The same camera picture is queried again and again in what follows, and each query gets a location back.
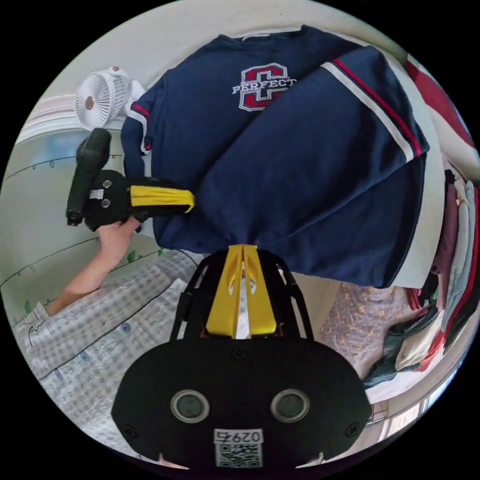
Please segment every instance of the folded clothes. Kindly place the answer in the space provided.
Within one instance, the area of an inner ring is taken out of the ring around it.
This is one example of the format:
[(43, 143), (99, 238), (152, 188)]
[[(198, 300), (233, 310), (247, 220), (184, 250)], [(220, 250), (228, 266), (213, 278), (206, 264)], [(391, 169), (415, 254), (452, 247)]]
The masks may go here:
[(476, 193), (472, 182), (466, 184), (466, 204), (468, 205), (468, 245), (466, 251), (466, 258), (464, 267), (457, 277), (457, 281), (454, 283), (451, 291), (451, 295), (448, 298), (447, 305), (445, 307), (445, 315), (443, 317), (441, 329), (446, 331), (447, 323), (452, 317), (455, 308), (459, 304), (462, 296), (464, 295), (470, 278), (471, 269), (474, 267), (474, 250), (476, 240), (476, 229), (478, 228), (478, 206), (476, 202)]
[(440, 234), (440, 243), (433, 259), (431, 272), (438, 275), (438, 298), (437, 308), (445, 308), (447, 292), (449, 288), (450, 270), (457, 244), (459, 232), (459, 210), (457, 205), (457, 189), (452, 183), (447, 185), (445, 197), (445, 212), (443, 226)]
[(438, 312), (434, 321), (423, 330), (408, 336), (403, 340), (400, 351), (396, 356), (395, 369), (400, 371), (421, 362), (429, 353), (433, 340), (440, 331), (445, 310)]
[(470, 271), (470, 278), (468, 281), (469, 286), (471, 285), (470, 294), (467, 298), (461, 299), (451, 318), (448, 320), (446, 326), (446, 341), (445, 349), (447, 350), (452, 343), (457, 338), (458, 334), (462, 331), (465, 324), (468, 322), (469, 318), (473, 315), (475, 310), (478, 308), (480, 302), (480, 267), (479, 267), (479, 191), (475, 188), (475, 209), (476, 209), (476, 224), (475, 224), (475, 241), (473, 247), (473, 258)]
[[(469, 232), (470, 224), (470, 209), (475, 208), (475, 202), (469, 204), (467, 199), (467, 187), (465, 182), (461, 178), (457, 178), (455, 181), (455, 188), (458, 195), (458, 236), (456, 239), (455, 254), (451, 263), (450, 278), (448, 281), (448, 290), (446, 294), (446, 307), (449, 305), (454, 291), (454, 287), (457, 284), (462, 271), (465, 268), (467, 260), (467, 251), (469, 248)], [(474, 200), (472, 198), (472, 192), (470, 192), (470, 202)]]
[(420, 367), (419, 362), (397, 370), (395, 364), (404, 340), (426, 329), (437, 319), (438, 313), (437, 307), (432, 306), (422, 318), (399, 323), (388, 329), (383, 341), (383, 357), (371, 367), (363, 379), (363, 385), (366, 389), (372, 388), (381, 382), (394, 379), (399, 372), (412, 372)]

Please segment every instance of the wall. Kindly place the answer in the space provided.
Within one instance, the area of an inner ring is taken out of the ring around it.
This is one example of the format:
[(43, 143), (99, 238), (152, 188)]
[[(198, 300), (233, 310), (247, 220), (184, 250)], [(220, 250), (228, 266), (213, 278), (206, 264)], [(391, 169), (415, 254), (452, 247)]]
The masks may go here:
[(308, 0), (182, 0), (132, 18), (76, 57), (41, 100), (73, 94), (90, 72), (124, 68), (145, 87), (219, 34), (297, 29), (302, 24), (333, 30), (378, 45), (404, 62), (405, 51), (366, 23)]

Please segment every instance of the pile of clothes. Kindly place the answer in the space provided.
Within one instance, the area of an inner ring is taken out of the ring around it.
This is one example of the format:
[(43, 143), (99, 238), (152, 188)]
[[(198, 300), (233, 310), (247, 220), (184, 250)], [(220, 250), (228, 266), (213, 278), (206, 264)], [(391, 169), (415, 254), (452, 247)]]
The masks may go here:
[(479, 183), (465, 181), (444, 156), (445, 210), (432, 269), (422, 289), (406, 289), (415, 317), (391, 326), (366, 388), (399, 372), (424, 372), (458, 338), (480, 302)]

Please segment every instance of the white stripe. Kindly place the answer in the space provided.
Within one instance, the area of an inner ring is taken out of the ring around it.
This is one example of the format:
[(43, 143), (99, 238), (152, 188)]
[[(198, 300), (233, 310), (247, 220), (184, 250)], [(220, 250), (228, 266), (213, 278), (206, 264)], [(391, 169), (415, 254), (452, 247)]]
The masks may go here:
[(395, 143), (400, 147), (405, 154), (406, 161), (409, 162), (415, 158), (414, 151), (410, 144), (404, 139), (399, 129), (390, 120), (383, 109), (371, 99), (363, 90), (361, 90), (347, 75), (340, 71), (332, 63), (327, 62), (322, 65), (325, 70), (328, 70), (340, 83), (342, 83), (348, 90), (350, 90), (365, 106), (367, 106), (383, 123), (385, 128), (392, 136)]
[(140, 149), (143, 152), (143, 154), (146, 155), (149, 152), (149, 150), (145, 150), (145, 136), (147, 135), (147, 119), (142, 114), (132, 110), (131, 108), (127, 111), (127, 116), (130, 117), (131, 119), (136, 120), (137, 122), (140, 122), (141, 126), (143, 127), (143, 137), (141, 139)]

